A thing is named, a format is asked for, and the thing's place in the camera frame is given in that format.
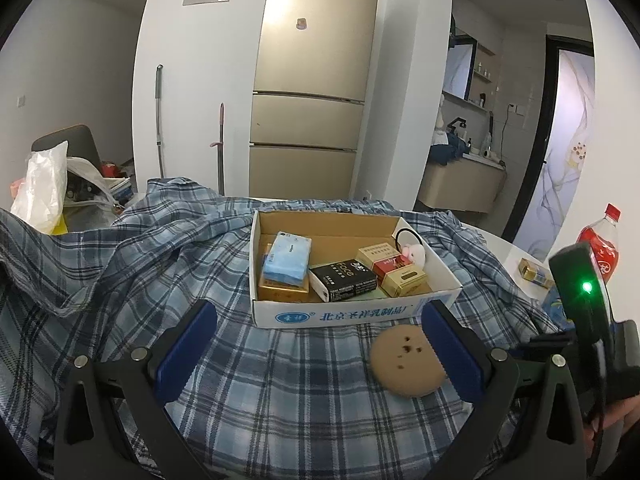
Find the person's hand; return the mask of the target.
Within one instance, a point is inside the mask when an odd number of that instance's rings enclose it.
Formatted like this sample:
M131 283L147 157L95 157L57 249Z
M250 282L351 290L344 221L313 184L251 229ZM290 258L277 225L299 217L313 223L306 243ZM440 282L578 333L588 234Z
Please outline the person's hand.
M611 404L603 415L597 416L584 427L584 437L591 444L599 428L608 429L618 422L623 423L623 432L628 431L640 419L640 396L633 396Z

